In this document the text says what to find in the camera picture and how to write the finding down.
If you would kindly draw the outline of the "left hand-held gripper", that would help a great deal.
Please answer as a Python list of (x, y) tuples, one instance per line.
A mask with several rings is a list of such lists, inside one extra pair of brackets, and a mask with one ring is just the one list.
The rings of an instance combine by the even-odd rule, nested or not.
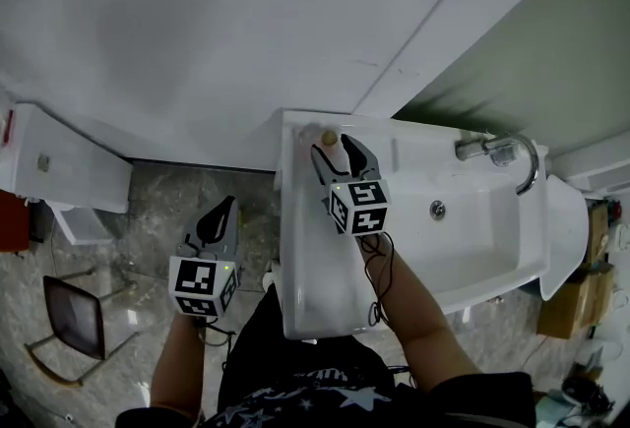
[(184, 315), (221, 318), (240, 286), (240, 209), (233, 196), (204, 213), (169, 258), (168, 293)]

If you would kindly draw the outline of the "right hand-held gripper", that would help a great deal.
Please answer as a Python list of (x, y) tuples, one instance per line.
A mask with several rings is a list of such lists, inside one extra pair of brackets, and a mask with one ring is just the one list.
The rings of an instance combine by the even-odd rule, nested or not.
[(350, 173), (339, 172), (323, 150), (313, 144), (310, 156), (320, 184), (324, 207), (339, 234), (363, 236), (382, 232), (392, 204), (377, 157), (358, 139), (341, 134)]

